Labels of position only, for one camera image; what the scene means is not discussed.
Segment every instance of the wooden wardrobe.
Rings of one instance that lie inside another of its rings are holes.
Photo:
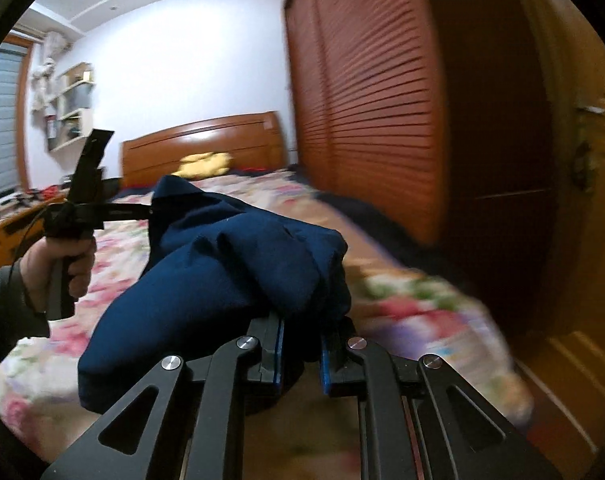
[[[553,226],[551,113],[519,0],[286,0],[298,156],[527,325]]]

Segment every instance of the human hand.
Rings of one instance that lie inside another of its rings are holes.
[[[81,298],[87,294],[95,254],[95,238],[88,240],[41,238],[33,244],[20,260],[20,275],[35,311],[44,312],[47,309],[52,268],[56,260],[65,256],[79,256],[68,269],[72,277],[69,294],[74,298]]]

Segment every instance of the window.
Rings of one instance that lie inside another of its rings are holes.
[[[0,45],[0,197],[19,186],[16,162],[16,99],[23,57],[28,49]]]

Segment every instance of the blue towel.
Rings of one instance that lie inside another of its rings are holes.
[[[339,232],[177,176],[159,181],[151,207],[149,262],[106,310],[78,362],[84,408],[106,412],[164,356],[209,355],[270,309],[296,326],[349,310]]]

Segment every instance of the silver screw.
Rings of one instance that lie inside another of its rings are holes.
[[[180,366],[180,357],[177,355],[168,355],[160,364],[162,364],[162,367],[166,370],[175,370]]]
[[[258,339],[252,335],[244,335],[236,341],[236,346],[242,350],[251,350],[258,344]]]
[[[437,370],[443,365],[443,360],[434,354],[427,354],[423,357],[423,365],[432,370]]]
[[[347,341],[347,346],[352,350],[362,350],[367,346],[367,339],[359,336],[351,337],[349,338],[349,341]]]

